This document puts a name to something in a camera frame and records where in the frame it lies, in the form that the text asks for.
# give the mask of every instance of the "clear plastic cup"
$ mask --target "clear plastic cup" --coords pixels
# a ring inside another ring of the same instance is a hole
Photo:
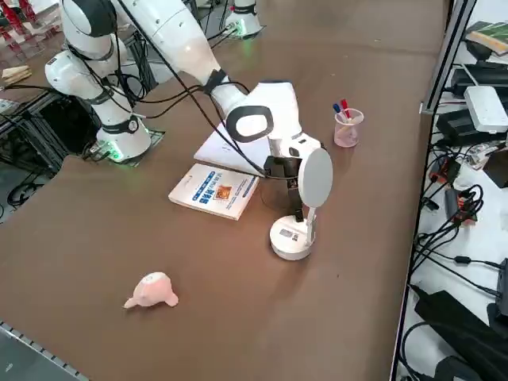
[[[346,117],[345,111],[349,112],[349,118]],[[339,147],[351,148],[360,141],[358,127],[364,121],[364,114],[356,109],[345,109],[339,114],[335,114],[335,133],[333,141]]]

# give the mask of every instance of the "marker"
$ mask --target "marker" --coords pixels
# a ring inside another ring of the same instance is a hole
[[[342,99],[341,100],[341,106],[342,106],[342,109],[344,110],[344,113],[346,114],[346,117],[348,119],[350,119],[351,118],[351,114],[348,111],[348,108],[349,108],[348,107],[348,101],[346,101],[345,99]]]

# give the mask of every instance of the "book cover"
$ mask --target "book cover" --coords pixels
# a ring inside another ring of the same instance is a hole
[[[500,56],[508,52],[508,23],[490,24],[479,21],[468,31],[470,33],[466,36],[466,40],[486,46]]]
[[[176,204],[238,221],[260,179],[195,164],[169,194]]]

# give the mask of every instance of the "router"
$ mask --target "router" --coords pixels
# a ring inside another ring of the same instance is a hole
[[[508,131],[508,115],[492,86],[470,86],[464,98],[476,130],[492,134]]]

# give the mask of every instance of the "pink plush toy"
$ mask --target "pink plush toy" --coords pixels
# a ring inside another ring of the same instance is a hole
[[[124,308],[134,306],[149,307],[159,302],[166,302],[174,307],[178,304],[178,296],[171,288],[171,280],[163,272],[153,272],[146,275],[134,289],[134,295]]]

